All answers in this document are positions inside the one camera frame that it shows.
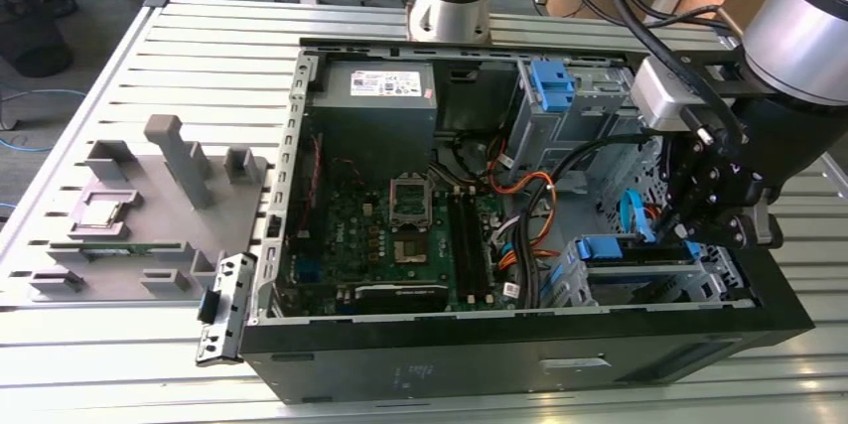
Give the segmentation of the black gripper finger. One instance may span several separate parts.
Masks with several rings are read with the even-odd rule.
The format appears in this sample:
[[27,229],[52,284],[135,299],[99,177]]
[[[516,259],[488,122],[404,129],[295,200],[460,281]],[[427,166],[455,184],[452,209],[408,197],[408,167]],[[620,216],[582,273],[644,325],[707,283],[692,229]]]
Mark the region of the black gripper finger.
[[718,224],[715,196],[723,148],[698,138],[664,138],[662,179],[667,185],[662,212],[662,241],[688,239],[726,245],[726,227]]
[[746,204],[731,204],[720,198],[707,201],[690,217],[690,237],[728,249],[780,248],[783,230],[768,210],[772,196],[772,188],[766,188]]

